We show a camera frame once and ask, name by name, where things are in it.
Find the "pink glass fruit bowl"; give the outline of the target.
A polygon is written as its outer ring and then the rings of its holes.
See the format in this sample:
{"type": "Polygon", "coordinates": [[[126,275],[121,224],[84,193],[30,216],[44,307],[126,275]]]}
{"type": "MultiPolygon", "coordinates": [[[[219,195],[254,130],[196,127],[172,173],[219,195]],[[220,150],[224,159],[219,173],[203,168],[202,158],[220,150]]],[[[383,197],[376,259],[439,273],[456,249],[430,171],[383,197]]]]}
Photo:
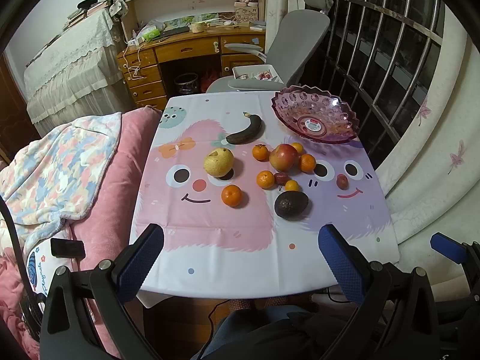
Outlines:
{"type": "Polygon", "coordinates": [[[317,143],[348,143],[356,139],[360,129],[348,103],[317,87],[281,89],[272,98],[272,110],[290,131],[317,143]]]}

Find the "wooden desk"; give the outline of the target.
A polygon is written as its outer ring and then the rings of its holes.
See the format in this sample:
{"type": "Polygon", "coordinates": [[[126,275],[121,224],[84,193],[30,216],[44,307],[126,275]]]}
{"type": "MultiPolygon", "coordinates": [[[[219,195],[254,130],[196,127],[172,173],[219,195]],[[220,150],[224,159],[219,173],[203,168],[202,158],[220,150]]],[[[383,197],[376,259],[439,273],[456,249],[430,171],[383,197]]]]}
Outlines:
{"type": "Polygon", "coordinates": [[[226,48],[227,43],[263,48],[265,31],[241,26],[217,27],[125,48],[117,55],[117,62],[134,105],[164,109],[168,99],[180,95],[174,80],[184,73],[196,73],[198,93],[204,93],[215,80],[231,77],[234,67],[262,63],[255,55],[226,48]]]}

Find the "dark avocado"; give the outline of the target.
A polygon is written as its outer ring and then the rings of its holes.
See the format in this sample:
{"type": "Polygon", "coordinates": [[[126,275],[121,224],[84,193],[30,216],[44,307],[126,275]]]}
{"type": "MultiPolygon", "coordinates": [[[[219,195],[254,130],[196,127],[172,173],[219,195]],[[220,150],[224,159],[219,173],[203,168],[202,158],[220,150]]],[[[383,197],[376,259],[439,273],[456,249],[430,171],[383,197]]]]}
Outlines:
{"type": "Polygon", "coordinates": [[[308,207],[308,196],[300,191],[285,191],[279,194],[274,203],[277,216],[293,220],[300,217],[308,207]]]}

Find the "large wrinkled orange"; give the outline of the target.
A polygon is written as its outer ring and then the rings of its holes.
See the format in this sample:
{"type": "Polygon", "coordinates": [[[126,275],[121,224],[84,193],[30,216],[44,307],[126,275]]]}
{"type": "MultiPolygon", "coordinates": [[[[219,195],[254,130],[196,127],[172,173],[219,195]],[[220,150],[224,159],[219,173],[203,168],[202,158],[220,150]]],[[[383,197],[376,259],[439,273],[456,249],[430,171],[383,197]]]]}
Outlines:
{"type": "Polygon", "coordinates": [[[316,159],[310,154],[302,154],[298,160],[298,168],[301,172],[312,173],[317,165],[316,159]]]}

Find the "black waste bin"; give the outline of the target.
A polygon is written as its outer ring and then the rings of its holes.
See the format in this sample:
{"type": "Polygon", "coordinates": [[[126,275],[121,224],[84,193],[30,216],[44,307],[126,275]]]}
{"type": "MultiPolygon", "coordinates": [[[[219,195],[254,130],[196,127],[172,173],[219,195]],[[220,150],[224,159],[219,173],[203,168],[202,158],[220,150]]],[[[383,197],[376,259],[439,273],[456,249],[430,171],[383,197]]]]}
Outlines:
{"type": "Polygon", "coordinates": [[[174,84],[180,95],[196,94],[199,91],[199,77],[194,72],[179,75],[174,84]]]}

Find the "red apple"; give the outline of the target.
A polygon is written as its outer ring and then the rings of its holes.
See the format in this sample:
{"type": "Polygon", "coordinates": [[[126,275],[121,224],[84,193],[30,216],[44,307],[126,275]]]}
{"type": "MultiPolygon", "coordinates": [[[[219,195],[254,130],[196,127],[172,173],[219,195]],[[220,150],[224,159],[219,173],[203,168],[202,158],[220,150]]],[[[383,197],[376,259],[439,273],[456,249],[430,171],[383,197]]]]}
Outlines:
{"type": "Polygon", "coordinates": [[[278,145],[269,155],[269,162],[278,172],[288,172],[297,162],[299,153],[290,144],[278,145]]]}

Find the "pastel patterned blanket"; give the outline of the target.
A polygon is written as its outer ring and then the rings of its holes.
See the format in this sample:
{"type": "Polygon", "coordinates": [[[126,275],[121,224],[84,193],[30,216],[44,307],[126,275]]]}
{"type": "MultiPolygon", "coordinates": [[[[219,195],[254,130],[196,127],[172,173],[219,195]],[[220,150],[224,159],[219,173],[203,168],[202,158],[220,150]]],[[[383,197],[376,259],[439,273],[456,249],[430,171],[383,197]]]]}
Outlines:
{"type": "Polygon", "coordinates": [[[120,113],[81,117],[32,141],[1,170],[1,198],[24,254],[89,213],[120,131],[120,113]]]}

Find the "small yellow orange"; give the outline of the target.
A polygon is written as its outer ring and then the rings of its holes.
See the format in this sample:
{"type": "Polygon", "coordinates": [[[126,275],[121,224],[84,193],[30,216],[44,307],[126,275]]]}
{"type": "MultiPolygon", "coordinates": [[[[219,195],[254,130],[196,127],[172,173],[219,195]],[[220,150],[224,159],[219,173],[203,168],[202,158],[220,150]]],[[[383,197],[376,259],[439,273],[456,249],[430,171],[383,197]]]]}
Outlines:
{"type": "Polygon", "coordinates": [[[299,183],[295,180],[288,180],[287,183],[285,183],[285,191],[300,191],[301,187],[299,186],[299,183]]]}
{"type": "Polygon", "coordinates": [[[304,147],[300,143],[293,142],[293,143],[290,143],[290,145],[295,148],[295,150],[299,155],[302,155],[304,153],[304,147]]]}

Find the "wrinkled red fruit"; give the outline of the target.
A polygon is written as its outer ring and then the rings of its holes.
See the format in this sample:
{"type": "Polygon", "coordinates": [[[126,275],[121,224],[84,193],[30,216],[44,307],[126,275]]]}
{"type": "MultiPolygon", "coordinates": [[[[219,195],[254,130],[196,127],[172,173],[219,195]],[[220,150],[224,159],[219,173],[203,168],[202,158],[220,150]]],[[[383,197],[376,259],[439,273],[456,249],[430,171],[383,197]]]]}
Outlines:
{"type": "Polygon", "coordinates": [[[338,174],[336,179],[336,185],[341,190],[348,190],[349,180],[344,174],[338,174]]]}

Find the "small yellow orange front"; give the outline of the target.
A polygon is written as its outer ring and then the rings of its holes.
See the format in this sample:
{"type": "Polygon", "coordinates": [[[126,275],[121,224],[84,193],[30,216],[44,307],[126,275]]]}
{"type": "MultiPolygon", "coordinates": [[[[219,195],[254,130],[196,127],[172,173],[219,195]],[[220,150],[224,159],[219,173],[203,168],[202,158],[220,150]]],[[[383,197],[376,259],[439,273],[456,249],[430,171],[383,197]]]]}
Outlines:
{"type": "Polygon", "coordinates": [[[285,183],[285,191],[300,191],[301,187],[299,186],[299,183],[295,180],[288,180],[287,183],[285,183]]]}

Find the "cartoon printed tablecloth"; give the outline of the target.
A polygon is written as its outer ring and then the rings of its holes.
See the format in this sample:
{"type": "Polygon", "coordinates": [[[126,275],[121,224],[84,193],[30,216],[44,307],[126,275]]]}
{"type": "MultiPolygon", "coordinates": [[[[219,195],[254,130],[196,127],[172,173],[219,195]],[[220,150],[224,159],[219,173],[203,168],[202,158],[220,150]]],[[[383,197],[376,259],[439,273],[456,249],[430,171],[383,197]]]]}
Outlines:
{"type": "Polygon", "coordinates": [[[167,297],[242,299],[278,297],[329,287],[335,278],[318,248],[325,224],[369,260],[400,258],[390,212],[374,167],[358,140],[346,144],[304,141],[317,162],[312,173],[293,168],[290,178],[308,196],[293,220],[276,215],[282,187],[262,189],[256,176],[270,169],[253,158],[253,144],[230,145],[227,135],[245,129],[244,112],[263,120],[259,143],[273,149],[298,137],[282,127],[270,92],[230,92],[172,97],[163,111],[145,163],[131,238],[149,224],[164,232],[164,246],[138,298],[151,307],[167,297]],[[203,168],[216,148],[229,148],[233,170],[221,179],[203,168]],[[349,189],[336,185],[338,174],[349,189]],[[239,186],[238,207],[221,192],[239,186]]]}

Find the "yellow pear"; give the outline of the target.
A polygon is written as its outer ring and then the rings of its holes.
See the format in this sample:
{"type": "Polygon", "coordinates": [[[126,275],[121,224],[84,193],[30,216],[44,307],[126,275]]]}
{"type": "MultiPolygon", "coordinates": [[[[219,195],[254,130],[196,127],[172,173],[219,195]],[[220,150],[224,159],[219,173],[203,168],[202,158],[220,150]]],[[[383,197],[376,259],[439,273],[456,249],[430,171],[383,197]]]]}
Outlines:
{"type": "Polygon", "coordinates": [[[234,156],[231,150],[216,148],[203,161],[203,168],[210,176],[220,178],[233,167],[234,156]]]}

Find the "small yellow orange back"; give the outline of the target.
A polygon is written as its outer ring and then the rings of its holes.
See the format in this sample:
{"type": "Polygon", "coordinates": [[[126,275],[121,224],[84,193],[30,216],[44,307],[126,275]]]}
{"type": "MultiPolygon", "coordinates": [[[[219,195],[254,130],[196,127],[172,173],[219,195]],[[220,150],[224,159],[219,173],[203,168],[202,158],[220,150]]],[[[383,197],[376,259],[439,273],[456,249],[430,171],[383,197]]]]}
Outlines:
{"type": "Polygon", "coordinates": [[[299,155],[302,155],[304,153],[304,147],[300,143],[293,142],[293,143],[290,143],[290,145],[295,148],[295,150],[299,155]]]}

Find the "mandarin with stem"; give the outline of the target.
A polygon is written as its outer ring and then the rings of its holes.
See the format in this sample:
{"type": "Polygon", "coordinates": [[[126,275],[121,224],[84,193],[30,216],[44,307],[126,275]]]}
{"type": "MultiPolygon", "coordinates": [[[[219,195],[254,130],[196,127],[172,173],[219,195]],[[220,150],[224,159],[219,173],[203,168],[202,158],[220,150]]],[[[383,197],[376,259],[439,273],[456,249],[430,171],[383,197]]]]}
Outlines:
{"type": "Polygon", "coordinates": [[[251,153],[253,158],[256,159],[257,161],[265,162],[269,160],[270,151],[267,148],[267,146],[264,144],[255,145],[252,148],[251,153]]]}

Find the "blackened banana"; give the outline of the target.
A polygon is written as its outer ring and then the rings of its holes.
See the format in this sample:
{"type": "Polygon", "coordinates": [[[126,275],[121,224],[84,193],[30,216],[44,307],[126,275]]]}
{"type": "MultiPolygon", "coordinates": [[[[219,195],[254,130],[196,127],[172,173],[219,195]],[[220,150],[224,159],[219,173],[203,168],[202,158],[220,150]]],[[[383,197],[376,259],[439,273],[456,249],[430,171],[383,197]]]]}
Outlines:
{"type": "Polygon", "coordinates": [[[244,112],[243,115],[249,120],[249,125],[237,133],[227,135],[225,140],[231,145],[241,145],[253,141],[262,129],[263,120],[255,114],[244,112]]]}

